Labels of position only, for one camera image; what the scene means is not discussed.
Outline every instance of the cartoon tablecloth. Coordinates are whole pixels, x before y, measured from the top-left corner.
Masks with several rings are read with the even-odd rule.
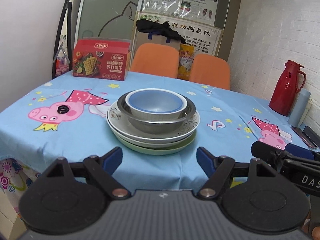
[[[190,98],[201,121],[196,140],[182,152],[151,156],[122,145],[108,127],[111,103],[141,88],[173,90]],[[0,113],[0,181],[18,212],[23,192],[57,157],[80,162],[120,146],[123,163],[115,179],[135,189],[194,189],[207,180],[196,162],[203,146],[215,156],[249,162],[250,148],[260,140],[284,149],[306,145],[292,132],[287,118],[268,108],[266,100],[183,80],[128,73],[125,81],[72,77],[71,72],[31,91]]]

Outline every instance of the yellow package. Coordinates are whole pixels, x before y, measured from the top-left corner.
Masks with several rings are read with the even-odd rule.
[[[196,48],[194,46],[181,44],[180,45],[180,58],[178,68],[178,78],[183,80],[189,80],[191,65],[194,58]]]

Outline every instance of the stack of dishes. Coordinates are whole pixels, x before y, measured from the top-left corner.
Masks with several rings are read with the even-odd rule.
[[[152,88],[122,95],[111,105],[106,119],[121,143],[150,155],[181,151],[195,140],[200,123],[190,99]]]

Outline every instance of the blue bowl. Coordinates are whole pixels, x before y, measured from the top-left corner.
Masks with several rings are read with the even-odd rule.
[[[136,90],[129,93],[125,101],[133,115],[149,120],[173,120],[187,106],[183,96],[163,89]]]

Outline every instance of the chair backrest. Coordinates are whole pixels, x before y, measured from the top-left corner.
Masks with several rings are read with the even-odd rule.
[[[221,58],[198,54],[191,66],[189,81],[230,90],[230,67]]]
[[[179,52],[170,46],[144,43],[134,55],[130,71],[177,78]]]

